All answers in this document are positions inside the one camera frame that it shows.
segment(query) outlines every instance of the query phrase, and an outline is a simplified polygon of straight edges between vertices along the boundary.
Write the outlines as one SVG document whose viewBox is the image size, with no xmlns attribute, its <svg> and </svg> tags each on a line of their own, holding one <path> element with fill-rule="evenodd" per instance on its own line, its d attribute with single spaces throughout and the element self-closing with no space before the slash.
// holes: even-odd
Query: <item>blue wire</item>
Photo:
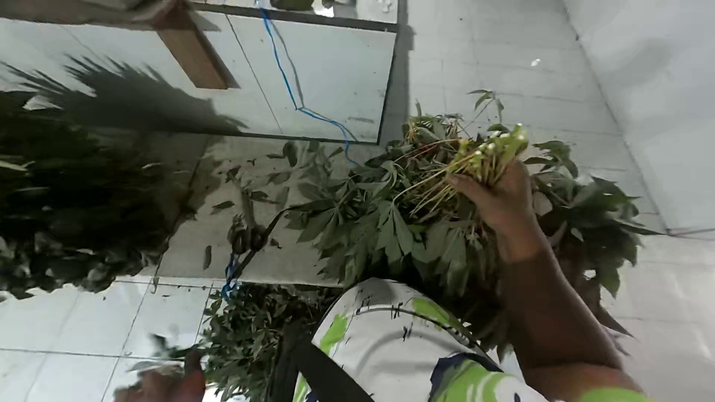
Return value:
<svg viewBox="0 0 715 402">
<path fill-rule="evenodd" d="M 293 102 L 293 107 L 295 108 L 295 110 L 297 112 L 306 114 L 306 115 L 312 117 L 313 119 L 318 119 L 320 121 L 330 123 L 330 124 L 336 126 L 337 128 L 339 128 L 340 131 L 342 132 L 342 137 L 345 138 L 345 149 L 344 149 L 345 158 L 347 160 L 349 160 L 351 163 L 353 163 L 354 165 L 358 165 L 358 163 L 356 161 L 350 159 L 350 156 L 347 153 L 347 151 L 350 148 L 350 141 L 348 141 L 348 139 L 347 139 L 347 129 L 345 128 L 345 126 L 336 122 L 335 120 L 325 119 L 324 117 L 317 116 L 316 114 L 312 113 L 311 111 L 306 110 L 305 106 L 298 107 L 298 103 L 295 101 L 295 97 L 293 96 L 293 90 L 290 88 L 290 84 L 288 83 L 288 78 L 285 76 L 285 71 L 283 70 L 283 66 L 280 64 L 280 58 L 278 57 L 278 48 L 275 45 L 275 39 L 273 38 L 273 32 L 271 32 L 270 26 L 268 24 L 268 20 L 270 18 L 268 16 L 268 14 L 266 14 L 266 10 L 263 7 L 259 6 L 258 9 L 261 11 L 261 16 L 263 18 L 263 25 L 265 26 L 266 31 L 268 32 L 268 36 L 270 36 L 270 42 L 273 45 L 273 57 L 275 58 L 275 63 L 278 65 L 278 69 L 280 70 L 280 73 L 283 76 L 283 82 L 285 83 L 285 87 L 288 89 L 288 94 L 290 95 L 291 102 Z"/>
<path fill-rule="evenodd" d="M 256 5 L 258 6 L 258 9 L 261 11 L 261 15 L 263 18 L 263 25 L 266 28 L 266 31 L 268 32 L 268 36 L 270 36 L 270 42 L 273 45 L 273 57 L 275 58 L 275 63 L 278 65 L 278 69 L 280 70 L 280 74 L 283 76 L 283 82 L 285 83 L 286 89 L 288 89 L 288 94 L 290 95 L 290 101 L 293 102 L 293 107 L 295 108 L 296 112 L 301 112 L 303 114 L 306 114 L 307 116 L 312 117 L 313 119 L 318 119 L 323 122 L 330 123 L 337 128 L 340 129 L 342 132 L 342 137 L 345 138 L 345 158 L 349 160 L 351 163 L 354 165 L 359 166 L 359 164 L 350 159 L 350 156 L 348 155 L 347 151 L 350 148 L 350 141 L 347 139 L 347 129 L 345 126 L 342 124 L 336 122 L 335 120 L 331 119 L 325 119 L 324 117 L 317 116 L 316 114 L 312 113 L 309 110 L 306 110 L 304 106 L 298 107 L 298 103 L 295 101 L 295 97 L 293 96 L 293 90 L 290 88 L 290 84 L 288 83 L 288 77 L 285 76 L 285 71 L 283 70 L 283 66 L 280 64 L 280 58 L 278 57 L 278 48 L 275 45 L 275 39 L 273 38 L 273 32 L 270 30 L 270 26 L 268 24 L 268 20 L 270 19 L 269 16 L 266 14 L 266 10 L 261 7 L 258 4 L 258 0 L 256 0 Z M 236 271 L 236 263 L 238 261 L 238 256 L 235 255 L 234 253 L 231 253 L 231 258 L 229 259 L 228 265 L 226 265 L 226 283 L 223 285 L 221 288 L 221 297 L 229 301 L 229 294 L 238 286 L 238 281 L 236 281 L 233 285 L 231 285 L 231 281 L 233 280 L 233 275 L 235 274 Z"/>
</svg>

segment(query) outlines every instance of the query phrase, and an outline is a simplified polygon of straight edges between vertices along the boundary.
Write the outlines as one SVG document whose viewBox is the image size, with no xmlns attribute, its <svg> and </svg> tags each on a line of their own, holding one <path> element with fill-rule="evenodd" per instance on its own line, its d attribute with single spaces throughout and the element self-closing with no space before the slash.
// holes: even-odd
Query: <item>wooden plank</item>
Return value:
<svg viewBox="0 0 715 402">
<path fill-rule="evenodd" d="M 154 29 L 197 88 L 228 89 L 218 57 L 185 7 L 175 7 Z"/>
</svg>

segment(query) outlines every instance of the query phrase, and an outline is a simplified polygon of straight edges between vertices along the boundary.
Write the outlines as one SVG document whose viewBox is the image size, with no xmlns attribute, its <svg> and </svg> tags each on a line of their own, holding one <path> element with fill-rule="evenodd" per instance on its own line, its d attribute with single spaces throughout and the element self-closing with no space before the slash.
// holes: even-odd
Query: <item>black strap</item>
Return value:
<svg viewBox="0 0 715 402">
<path fill-rule="evenodd" d="M 275 367 L 270 402 L 292 402 L 300 372 L 319 402 L 374 402 L 335 361 L 310 342 L 286 339 Z"/>
</svg>

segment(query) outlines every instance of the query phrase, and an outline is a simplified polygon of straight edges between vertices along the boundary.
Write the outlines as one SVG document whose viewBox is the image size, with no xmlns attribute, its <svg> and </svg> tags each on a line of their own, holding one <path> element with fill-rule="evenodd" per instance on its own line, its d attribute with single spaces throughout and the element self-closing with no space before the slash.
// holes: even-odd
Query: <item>bundle of cassava leaves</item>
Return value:
<svg viewBox="0 0 715 402">
<path fill-rule="evenodd" d="M 31 92 L 0 92 L 0 290 L 106 289 L 166 248 L 157 163 L 101 146 Z"/>
<path fill-rule="evenodd" d="M 478 93 L 483 96 L 477 107 L 491 101 L 501 112 L 503 106 L 492 92 Z M 469 323 L 480 347 L 496 347 L 501 358 L 510 347 L 509 320 L 499 297 L 501 261 L 495 235 L 475 205 L 445 178 L 461 173 L 494 185 L 527 147 L 525 130 L 494 124 L 485 135 L 468 137 L 458 115 L 420 113 L 403 125 L 403 134 L 403 141 L 391 142 L 384 154 L 351 169 L 347 177 L 333 174 L 331 160 L 339 152 L 326 155 L 317 142 L 306 146 L 300 161 L 292 142 L 284 147 L 283 156 L 269 155 L 285 157 L 294 167 L 292 173 L 301 170 L 305 179 L 298 190 L 310 201 L 289 208 L 287 227 L 301 231 L 299 241 L 313 242 L 325 260 L 326 276 L 337 278 L 344 287 L 372 276 L 402 281 Z M 538 208 L 539 224 L 569 283 L 600 322 L 627 333 L 601 307 L 601 287 L 615 296 L 618 269 L 626 260 L 636 263 L 637 235 L 655 233 L 633 221 L 638 214 L 633 197 L 615 183 L 597 177 L 588 184 L 576 181 L 578 169 L 564 143 L 534 146 L 542 155 L 524 162 L 542 166 L 531 176 L 539 194 L 535 200 L 547 204 Z M 281 175 L 272 173 L 269 181 L 282 184 L 285 180 L 275 180 Z M 250 289 L 242 292 L 242 286 L 246 285 L 239 286 L 223 313 L 218 300 L 207 311 L 211 327 L 205 335 L 216 362 L 207 372 L 225 398 L 253 399 L 264 395 L 267 383 L 262 379 L 270 377 L 277 339 L 285 329 L 280 323 L 307 316 L 272 307 L 267 295 L 275 292 L 282 298 L 279 288 L 254 294 Z M 327 310 L 330 304 L 318 305 Z M 318 311 L 311 312 L 311 319 Z M 250 342 L 246 338 L 253 335 L 247 330 L 239 330 L 240 339 L 231 338 L 230 330 L 238 323 L 270 330 Z M 224 359 L 225 350 L 235 358 Z"/>
</svg>

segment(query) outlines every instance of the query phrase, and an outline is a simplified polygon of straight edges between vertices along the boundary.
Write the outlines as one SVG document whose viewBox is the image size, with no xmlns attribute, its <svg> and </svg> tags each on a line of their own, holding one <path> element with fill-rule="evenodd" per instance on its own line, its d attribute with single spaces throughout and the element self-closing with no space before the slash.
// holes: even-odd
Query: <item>tiled floor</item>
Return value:
<svg viewBox="0 0 715 402">
<path fill-rule="evenodd" d="M 635 337 L 621 339 L 627 370 L 656 401 L 711 401 L 715 242 L 643 241 L 640 263 L 623 269 L 618 299 L 603 293 Z M 116 282 L 97 294 L 65 288 L 0 303 L 0 401 L 111 402 L 116 387 L 136 382 L 129 369 L 151 360 L 150 334 L 193 344 L 209 292 L 222 282 L 150 279 Z M 508 371 L 517 367 L 513 358 L 506 363 Z M 214 399 L 211 391 L 204 400 Z"/>
<path fill-rule="evenodd" d="M 425 112 L 472 119 L 475 98 L 466 92 L 495 89 L 507 123 L 524 123 L 534 142 L 573 144 L 573 158 L 585 172 L 643 196 L 643 221 L 662 228 L 559 0 L 405 5 L 413 34 L 400 35 L 405 60 L 395 63 L 405 76 L 390 88 L 387 128 L 400 124 L 417 99 Z M 485 118 L 474 128 L 487 124 Z M 201 243 L 202 252 L 214 240 L 225 242 L 224 229 L 214 232 L 202 232 L 211 240 L 183 234 L 182 246 Z M 628 371 L 657 401 L 711 401 L 715 242 L 650 237 L 644 243 L 641 263 L 624 270 L 618 300 L 604 295 L 636 336 L 622 340 L 631 354 Z M 197 258 L 191 266 L 200 267 Z M 117 386 L 136 381 L 127 370 L 151 357 L 150 333 L 193 343 L 212 280 L 161 277 L 155 287 L 150 279 L 127 278 L 96 295 L 64 288 L 0 303 L 0 401 L 108 402 Z"/>
</svg>

